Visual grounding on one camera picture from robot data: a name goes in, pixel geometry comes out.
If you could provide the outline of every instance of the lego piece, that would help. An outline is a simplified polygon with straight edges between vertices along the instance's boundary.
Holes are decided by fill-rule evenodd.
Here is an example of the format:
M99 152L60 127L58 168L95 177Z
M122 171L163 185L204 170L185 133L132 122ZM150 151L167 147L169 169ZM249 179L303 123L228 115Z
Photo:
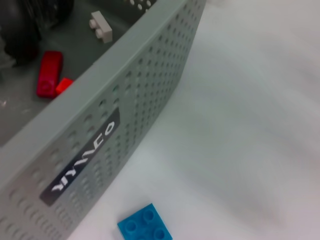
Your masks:
M95 29L95 35L106 44L112 42L112 29L100 11L91 13L90 28Z
M42 98L55 98L63 55L59 51L46 51L41 60L36 94Z
M172 240L153 204L118 223L124 240Z
M73 83L74 83L74 81L72 81L69 78L64 77L61 80L61 82L59 83L59 85L55 88L56 95L59 96Z

